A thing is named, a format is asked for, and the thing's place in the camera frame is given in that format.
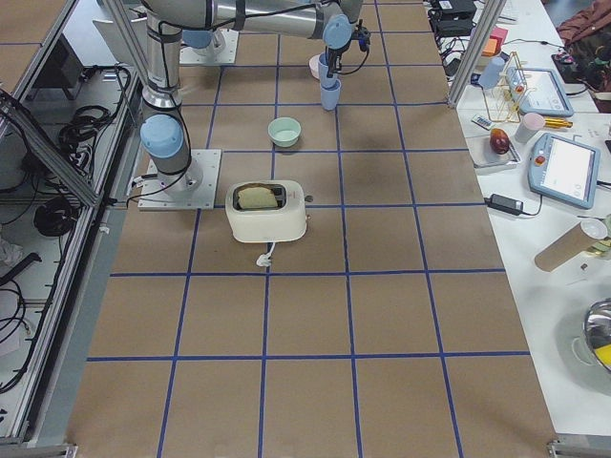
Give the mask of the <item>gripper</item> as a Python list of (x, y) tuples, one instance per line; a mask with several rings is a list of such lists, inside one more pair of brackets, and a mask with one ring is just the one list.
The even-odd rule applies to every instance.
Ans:
[(365, 54), (362, 62), (354, 69), (359, 72), (369, 59), (370, 32), (360, 19), (355, 26), (346, 18), (334, 18), (326, 25), (326, 63), (329, 72), (340, 72), (343, 69), (342, 56), (353, 42), (357, 42)]

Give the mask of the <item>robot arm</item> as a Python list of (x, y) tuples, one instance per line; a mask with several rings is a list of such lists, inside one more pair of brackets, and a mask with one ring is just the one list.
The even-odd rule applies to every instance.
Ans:
[(220, 53), (226, 47), (222, 31), (182, 31), (182, 41), (198, 53)]
[(147, 14), (146, 82), (143, 101), (149, 109), (143, 129), (167, 126), (176, 139), (170, 155), (147, 147), (157, 167), (162, 192), (190, 189), (199, 180), (190, 153), (190, 137), (181, 113), (179, 55), (184, 34), (211, 38), (219, 30), (270, 32), (325, 43), (327, 75), (342, 72), (342, 56), (354, 42), (369, 53), (370, 33), (364, 27), (360, 1), (144, 1)]

